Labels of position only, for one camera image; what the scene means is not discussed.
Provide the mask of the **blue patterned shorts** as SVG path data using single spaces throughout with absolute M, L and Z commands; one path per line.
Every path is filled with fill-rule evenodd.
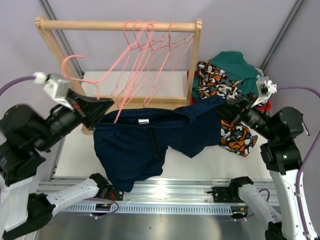
M 264 80 L 265 74 L 261 68 L 256 67 L 256 82 Z

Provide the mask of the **navy blue shorts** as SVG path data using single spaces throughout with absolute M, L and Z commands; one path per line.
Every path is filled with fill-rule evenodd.
M 94 150 L 107 178 L 130 192 L 136 181 L 160 176 L 166 152 L 172 148 L 189 158 L 221 138 L 221 117 L 215 109 L 225 104 L 211 96 L 176 109 L 140 108 L 112 111 L 96 125 Z

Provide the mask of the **pink hanger camouflage shorts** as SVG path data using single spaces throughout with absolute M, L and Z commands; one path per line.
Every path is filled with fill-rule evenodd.
M 118 79 L 117 79 L 117 81 L 116 81 L 115 89 L 114 89 L 114 90 L 112 91 L 112 93 L 110 94 L 112 97 L 113 97 L 113 96 L 115 95 L 115 93 L 118 91 L 119 83 L 120 83 L 120 81 L 121 81 L 121 79 L 122 79 L 123 73 L 124 73 L 124 71 L 125 71 L 125 69 L 126 69 L 126 67 L 127 67 L 128 61 L 130 60 L 131 54 L 132 54 L 132 51 L 133 51 L 132 47 L 130 46 L 132 43 L 130 42 L 130 40 L 129 40 L 127 34 L 126 34 L 126 27 L 127 27 L 127 24 L 130 23 L 130 22 L 132 22 L 132 20 L 127 20 L 127 21 L 124 23 L 124 27 L 123 27 L 123 29 L 122 29 L 123 36 L 124 36 L 124 38 L 125 38 L 125 40 L 126 40 L 126 43 L 127 43 L 128 47 L 129 47 L 129 52 L 128 52 L 128 55 L 127 55 L 127 57 L 126 57 L 126 61 L 125 61 L 124 65 L 123 65 L 123 68 L 122 68 L 122 70 L 121 70 L 121 72 L 120 72 L 120 75 L 119 75 L 119 77 L 118 77 Z M 136 27 L 136 25 L 137 25 L 138 23 L 140 23 L 140 22 L 141 22 L 141 20 L 138 20 L 138 21 L 136 21 L 136 22 L 133 24 L 133 28 L 132 28 L 132 32 L 134 33 L 133 35 L 135 35 L 135 27 Z

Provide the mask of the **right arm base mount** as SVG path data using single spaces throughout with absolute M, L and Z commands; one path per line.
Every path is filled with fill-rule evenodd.
M 215 203 L 242 203 L 238 194 L 235 193 L 230 187 L 216 186 L 206 192 L 211 195 Z

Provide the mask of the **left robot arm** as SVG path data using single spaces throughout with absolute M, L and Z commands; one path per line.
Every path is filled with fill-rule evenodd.
M 114 104 L 111 98 L 82 96 L 68 90 L 69 107 L 57 104 L 43 118 L 27 104 L 11 107 L 0 121 L 6 141 L 0 146 L 0 235 L 14 240 L 35 232 L 60 211 L 85 199 L 106 199 L 109 182 L 94 173 L 83 182 L 64 190 L 44 194 L 30 191 L 43 152 L 79 125 L 94 130 Z

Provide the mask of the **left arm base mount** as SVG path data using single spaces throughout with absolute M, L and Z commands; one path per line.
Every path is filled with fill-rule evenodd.
M 118 188 L 116 188 L 114 185 L 108 185 L 99 191 L 98 197 L 117 202 L 124 200 L 124 193 Z

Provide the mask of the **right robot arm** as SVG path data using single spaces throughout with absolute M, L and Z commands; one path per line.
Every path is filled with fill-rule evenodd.
M 249 177 L 230 181 L 228 196 L 234 202 L 243 201 L 265 230 L 267 240 L 318 240 L 310 218 L 303 183 L 302 159 L 295 138 L 304 132 L 303 114 L 287 106 L 273 116 L 257 110 L 252 93 L 227 101 L 215 110 L 231 126 L 246 124 L 267 142 L 260 146 L 262 160 L 274 183 L 280 212 L 260 194 Z

